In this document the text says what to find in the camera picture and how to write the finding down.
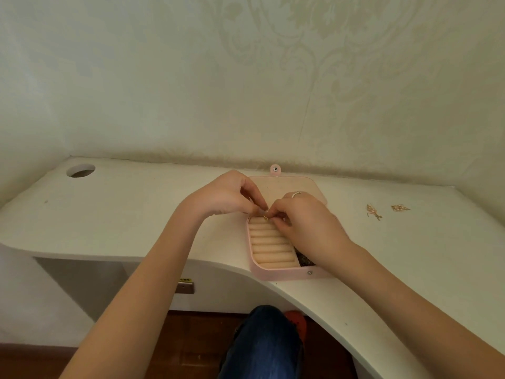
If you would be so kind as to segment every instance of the pink snap tab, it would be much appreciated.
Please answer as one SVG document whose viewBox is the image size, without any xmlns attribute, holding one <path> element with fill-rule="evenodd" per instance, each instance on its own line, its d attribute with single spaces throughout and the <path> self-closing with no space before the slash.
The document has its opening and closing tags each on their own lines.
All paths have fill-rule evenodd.
<svg viewBox="0 0 505 379">
<path fill-rule="evenodd" d="M 270 175 L 281 175 L 281 166 L 273 164 L 270 166 Z"/>
</svg>

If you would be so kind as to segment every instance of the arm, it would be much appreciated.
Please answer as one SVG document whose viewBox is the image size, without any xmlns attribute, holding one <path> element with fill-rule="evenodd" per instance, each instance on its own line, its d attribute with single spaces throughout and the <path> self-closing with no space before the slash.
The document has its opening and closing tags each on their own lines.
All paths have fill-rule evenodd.
<svg viewBox="0 0 505 379">
<path fill-rule="evenodd" d="M 291 195 L 275 201 L 267 216 L 298 250 L 363 298 L 436 377 L 503 375 L 505 356 L 353 243 L 337 217 L 321 202 L 307 193 Z"/>
<path fill-rule="evenodd" d="M 267 209 L 256 185 L 230 171 L 183 200 L 60 378 L 142 378 L 200 225 L 213 214 L 256 213 L 249 198 Z"/>
</svg>

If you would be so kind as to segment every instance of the red slipper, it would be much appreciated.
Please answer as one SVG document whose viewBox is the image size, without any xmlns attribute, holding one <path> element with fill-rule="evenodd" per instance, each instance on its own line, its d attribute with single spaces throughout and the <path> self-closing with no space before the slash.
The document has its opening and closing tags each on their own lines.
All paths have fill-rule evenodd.
<svg viewBox="0 0 505 379">
<path fill-rule="evenodd" d="M 287 311 L 284 316 L 296 326 L 296 331 L 298 331 L 298 336 L 301 342 L 305 345 L 305 338 L 307 336 L 307 321 L 305 317 L 299 311 Z"/>
</svg>

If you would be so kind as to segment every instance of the jeans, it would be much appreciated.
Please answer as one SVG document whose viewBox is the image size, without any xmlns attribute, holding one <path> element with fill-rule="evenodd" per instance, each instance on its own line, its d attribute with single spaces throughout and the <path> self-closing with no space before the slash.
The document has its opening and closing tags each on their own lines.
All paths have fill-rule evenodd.
<svg viewBox="0 0 505 379">
<path fill-rule="evenodd" d="M 293 325 L 273 306 L 258 306 L 235 332 L 218 379 L 297 379 L 303 344 Z"/>
</svg>

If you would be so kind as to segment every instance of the person's right arm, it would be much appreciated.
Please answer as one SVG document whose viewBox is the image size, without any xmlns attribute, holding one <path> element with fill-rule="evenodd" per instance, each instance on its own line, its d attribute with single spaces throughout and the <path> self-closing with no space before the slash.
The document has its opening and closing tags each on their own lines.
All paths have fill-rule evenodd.
<svg viewBox="0 0 505 379">
<path fill-rule="evenodd" d="M 266 215 L 300 252 L 363 298 L 434 376 L 503 377 L 505 356 L 353 243 L 320 201 L 308 193 L 291 195 L 275 201 Z"/>
</svg>

